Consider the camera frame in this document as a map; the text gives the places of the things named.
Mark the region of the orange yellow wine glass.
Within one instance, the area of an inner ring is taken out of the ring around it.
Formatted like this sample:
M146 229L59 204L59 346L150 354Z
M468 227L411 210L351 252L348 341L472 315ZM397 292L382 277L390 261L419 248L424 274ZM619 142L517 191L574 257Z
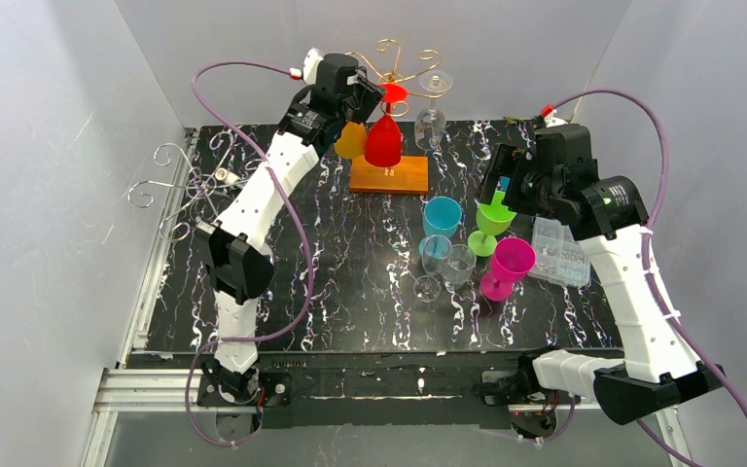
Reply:
M367 138L367 129L363 124L348 122L334 143L334 149L339 157L354 160L365 154Z

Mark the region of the silver wire glass rack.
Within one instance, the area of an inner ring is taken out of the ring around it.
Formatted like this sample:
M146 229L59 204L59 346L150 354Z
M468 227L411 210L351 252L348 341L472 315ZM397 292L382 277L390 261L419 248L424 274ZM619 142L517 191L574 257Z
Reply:
M178 204L174 207L167 204L162 212L158 235L160 239L176 243L187 238L193 231L194 217L182 220L184 215L191 215L191 211L198 203L210 207L214 216L218 216L222 210L215 198L234 200L237 193L245 188L248 182L246 177L239 176L236 172L226 167L226 162L234 152L237 136L230 130L216 133L209 143L209 149L217 151L225 150L216 165L211 170L201 168L201 155L192 152L190 147L182 148L175 143L164 143L154 151L153 162L159 167L168 167L177 160L177 173L171 182L156 180L142 180L131 185L125 194L127 202L135 208L146 209L151 207L156 197L149 194L149 187L163 188L172 197L178 197ZM213 173L223 167L240 177L235 185L223 185L218 183Z

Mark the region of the blue wine glass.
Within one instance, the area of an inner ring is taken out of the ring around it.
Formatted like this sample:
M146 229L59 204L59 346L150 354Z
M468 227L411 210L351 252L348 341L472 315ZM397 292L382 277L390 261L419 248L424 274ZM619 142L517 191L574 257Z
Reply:
M500 188L503 193L506 193L509 190L510 183L511 179L509 177L500 178Z

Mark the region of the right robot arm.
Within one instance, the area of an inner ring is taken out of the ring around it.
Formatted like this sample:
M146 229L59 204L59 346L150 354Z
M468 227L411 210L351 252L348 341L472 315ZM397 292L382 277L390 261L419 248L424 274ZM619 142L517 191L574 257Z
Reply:
M507 178L505 206L570 229L604 289L623 357L591 357L556 346L529 351L519 357L508 391L586 397L625 425L718 389L722 368L708 365L679 332L646 243L649 215L635 184L599 175L584 126L547 126L534 119L516 128L519 143L494 148L479 199L490 201Z

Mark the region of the green wine glass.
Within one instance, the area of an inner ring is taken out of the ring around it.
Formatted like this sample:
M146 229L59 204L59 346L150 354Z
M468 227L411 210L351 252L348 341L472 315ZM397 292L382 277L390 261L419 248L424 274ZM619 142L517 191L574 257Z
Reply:
M497 247L497 236L510 227L515 216L502 203L502 193L497 193L490 204L480 203L476 214L477 229L469 234L468 247L478 257L490 257Z

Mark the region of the clear ribbed wine glass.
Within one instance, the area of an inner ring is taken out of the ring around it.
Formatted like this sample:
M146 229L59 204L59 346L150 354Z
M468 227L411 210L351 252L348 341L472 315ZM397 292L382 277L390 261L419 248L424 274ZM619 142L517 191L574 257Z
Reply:
M471 277L476 261L476 254L467 244L452 245L442 266L445 287L450 290L462 287Z

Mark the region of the pink wine glass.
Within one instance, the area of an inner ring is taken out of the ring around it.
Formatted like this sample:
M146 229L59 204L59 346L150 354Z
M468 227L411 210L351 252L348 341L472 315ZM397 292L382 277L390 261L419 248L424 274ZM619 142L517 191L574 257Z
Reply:
M492 302L503 302L536 263L532 245L519 237L501 239L494 250L488 272L480 280L482 296Z

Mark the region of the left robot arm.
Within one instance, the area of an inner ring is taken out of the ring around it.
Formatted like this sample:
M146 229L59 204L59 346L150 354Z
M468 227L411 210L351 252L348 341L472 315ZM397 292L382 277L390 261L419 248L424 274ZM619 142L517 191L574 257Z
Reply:
M302 69L289 69L286 74L304 86L292 97L268 149L249 143L261 160L258 168L213 222L196 225L218 320L213 359L201 369L214 389L237 404L260 399L255 367L258 343L291 332L310 305L305 301L295 320L281 330L257 335L259 298L275 271L267 234L281 210L288 211L297 230L303 229L291 193L339 140L346 125L365 123L385 95L350 54L312 49Z

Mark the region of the teal wine glass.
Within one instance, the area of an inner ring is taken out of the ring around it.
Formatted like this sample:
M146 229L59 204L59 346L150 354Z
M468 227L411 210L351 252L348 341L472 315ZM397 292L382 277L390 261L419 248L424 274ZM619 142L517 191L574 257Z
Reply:
M424 237L420 241L419 252L422 252L427 239L432 235L451 238L456 233L462 217L462 208L453 198L431 198L422 212Z

